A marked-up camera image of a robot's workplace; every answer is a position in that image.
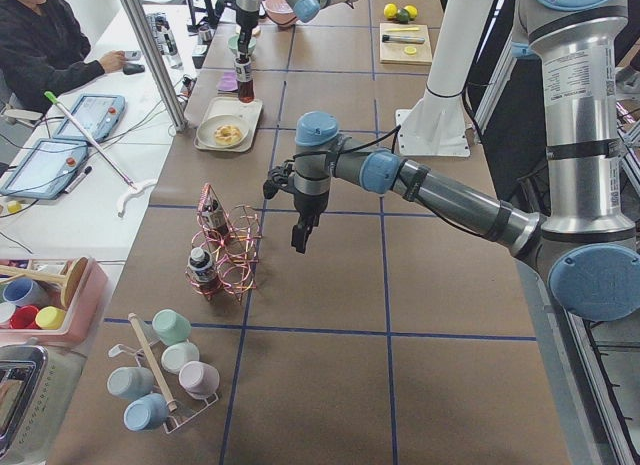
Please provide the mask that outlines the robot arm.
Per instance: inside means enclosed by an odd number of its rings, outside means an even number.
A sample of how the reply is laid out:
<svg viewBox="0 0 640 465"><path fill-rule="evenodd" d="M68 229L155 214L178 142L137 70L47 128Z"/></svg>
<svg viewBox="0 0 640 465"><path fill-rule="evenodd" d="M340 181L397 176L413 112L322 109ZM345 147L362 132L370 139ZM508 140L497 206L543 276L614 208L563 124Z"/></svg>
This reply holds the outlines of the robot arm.
<svg viewBox="0 0 640 465"><path fill-rule="evenodd" d="M358 0L285 0L294 14L304 23L311 21L320 10L334 4L353 4ZM249 43L253 29L258 25L261 0L235 0L236 24L240 27L238 53L242 60L249 56Z"/></svg>
<svg viewBox="0 0 640 465"><path fill-rule="evenodd" d="M542 65L551 212L525 213L382 147L351 145L336 120L309 112L297 124L287 190L299 252L342 179L394 192L505 246L535 270L550 297L591 321L639 307L635 225L621 210L614 40L627 0L518 0L514 19Z"/></svg>

